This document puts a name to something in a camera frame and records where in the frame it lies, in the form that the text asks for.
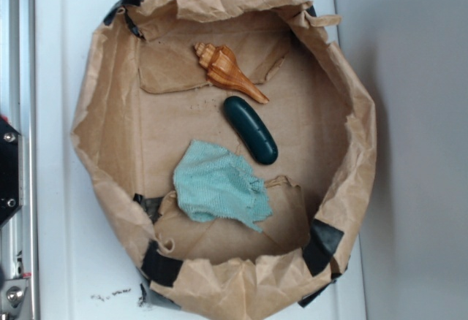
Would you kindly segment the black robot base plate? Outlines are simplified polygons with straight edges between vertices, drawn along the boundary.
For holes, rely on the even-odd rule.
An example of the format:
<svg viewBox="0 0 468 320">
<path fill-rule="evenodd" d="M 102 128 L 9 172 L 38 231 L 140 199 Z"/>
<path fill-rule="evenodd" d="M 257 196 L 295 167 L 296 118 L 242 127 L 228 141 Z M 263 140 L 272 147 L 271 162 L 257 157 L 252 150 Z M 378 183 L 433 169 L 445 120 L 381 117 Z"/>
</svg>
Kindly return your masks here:
<svg viewBox="0 0 468 320">
<path fill-rule="evenodd" d="M 20 208 L 20 133 L 1 116 L 0 223 L 3 227 Z"/>
</svg>

